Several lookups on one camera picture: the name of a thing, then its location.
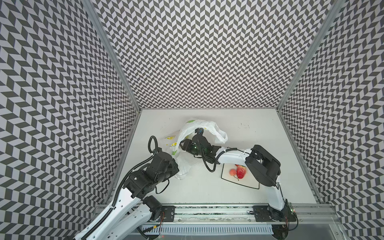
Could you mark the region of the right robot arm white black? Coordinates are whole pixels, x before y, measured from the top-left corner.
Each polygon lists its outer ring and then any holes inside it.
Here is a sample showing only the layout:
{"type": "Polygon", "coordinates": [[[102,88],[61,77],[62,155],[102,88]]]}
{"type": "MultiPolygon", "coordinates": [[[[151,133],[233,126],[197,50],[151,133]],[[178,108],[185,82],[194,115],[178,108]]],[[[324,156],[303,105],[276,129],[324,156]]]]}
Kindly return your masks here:
{"type": "Polygon", "coordinates": [[[254,145],[246,150],[224,148],[211,145],[203,134],[196,134],[191,140],[182,140],[180,147],[195,158],[202,159],[211,173],[221,164],[233,164],[251,173],[260,185],[267,188],[269,194],[268,205],[260,213],[268,213],[273,222],[289,220],[289,213],[284,212],[287,200],[283,196],[279,179],[281,163],[262,146],[254,145]]]}

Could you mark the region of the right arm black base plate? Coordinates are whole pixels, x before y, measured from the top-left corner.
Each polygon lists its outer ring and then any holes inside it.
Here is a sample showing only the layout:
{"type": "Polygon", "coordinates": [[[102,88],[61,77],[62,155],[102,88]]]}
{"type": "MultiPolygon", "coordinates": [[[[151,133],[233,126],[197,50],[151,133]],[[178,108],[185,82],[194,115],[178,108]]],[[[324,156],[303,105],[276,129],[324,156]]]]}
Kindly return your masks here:
{"type": "Polygon", "coordinates": [[[296,214],[287,206],[284,206],[282,210],[276,210],[269,205],[266,206],[253,206],[250,211],[256,219],[256,222],[296,222],[296,214]]]}

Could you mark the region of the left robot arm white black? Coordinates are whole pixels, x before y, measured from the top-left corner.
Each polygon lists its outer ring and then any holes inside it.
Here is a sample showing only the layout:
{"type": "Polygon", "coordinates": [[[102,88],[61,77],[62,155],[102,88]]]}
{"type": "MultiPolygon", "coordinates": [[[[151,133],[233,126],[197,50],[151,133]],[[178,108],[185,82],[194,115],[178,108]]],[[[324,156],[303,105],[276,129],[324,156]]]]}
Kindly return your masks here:
{"type": "Polygon", "coordinates": [[[151,156],[132,167],[116,188],[111,203],[75,240],[122,240],[149,221],[160,220],[162,204],[150,193],[157,185],[169,183],[179,172],[173,157],[163,152],[155,136],[148,142],[151,156]]]}

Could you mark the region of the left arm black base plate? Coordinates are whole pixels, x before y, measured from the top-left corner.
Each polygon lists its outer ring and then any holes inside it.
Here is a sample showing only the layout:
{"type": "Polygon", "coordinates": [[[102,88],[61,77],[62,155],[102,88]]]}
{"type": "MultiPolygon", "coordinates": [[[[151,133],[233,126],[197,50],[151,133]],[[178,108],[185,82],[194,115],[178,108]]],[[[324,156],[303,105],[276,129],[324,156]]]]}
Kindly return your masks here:
{"type": "Polygon", "coordinates": [[[175,219],[176,206],[161,206],[152,211],[150,220],[152,222],[173,222],[175,219]]]}

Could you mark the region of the white plastic bag lemon print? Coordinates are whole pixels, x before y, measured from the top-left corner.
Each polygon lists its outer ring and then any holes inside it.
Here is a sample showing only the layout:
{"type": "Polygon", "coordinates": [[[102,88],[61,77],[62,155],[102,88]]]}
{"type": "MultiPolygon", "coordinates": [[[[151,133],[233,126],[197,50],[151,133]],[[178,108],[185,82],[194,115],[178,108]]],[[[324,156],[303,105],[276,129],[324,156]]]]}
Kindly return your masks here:
{"type": "Polygon", "coordinates": [[[227,133],[222,131],[215,122],[199,119],[190,119],[181,130],[160,139],[159,146],[164,152],[172,155],[178,164],[179,172],[175,175],[178,180],[185,179],[190,169],[198,164],[197,160],[187,159],[187,152],[182,150],[181,142],[191,140],[195,130],[199,128],[204,129],[204,132],[209,132],[215,144],[223,145],[228,141],[227,133]]]}

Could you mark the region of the red fake strawberry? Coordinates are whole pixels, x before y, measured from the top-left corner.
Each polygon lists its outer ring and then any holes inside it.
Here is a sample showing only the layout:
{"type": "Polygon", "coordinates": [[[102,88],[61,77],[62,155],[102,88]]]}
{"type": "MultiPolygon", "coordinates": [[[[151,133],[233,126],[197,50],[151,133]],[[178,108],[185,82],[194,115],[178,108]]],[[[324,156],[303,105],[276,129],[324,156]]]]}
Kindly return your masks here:
{"type": "Polygon", "coordinates": [[[237,165],[236,176],[238,179],[243,179],[247,173],[247,168],[241,165],[237,165]]]}

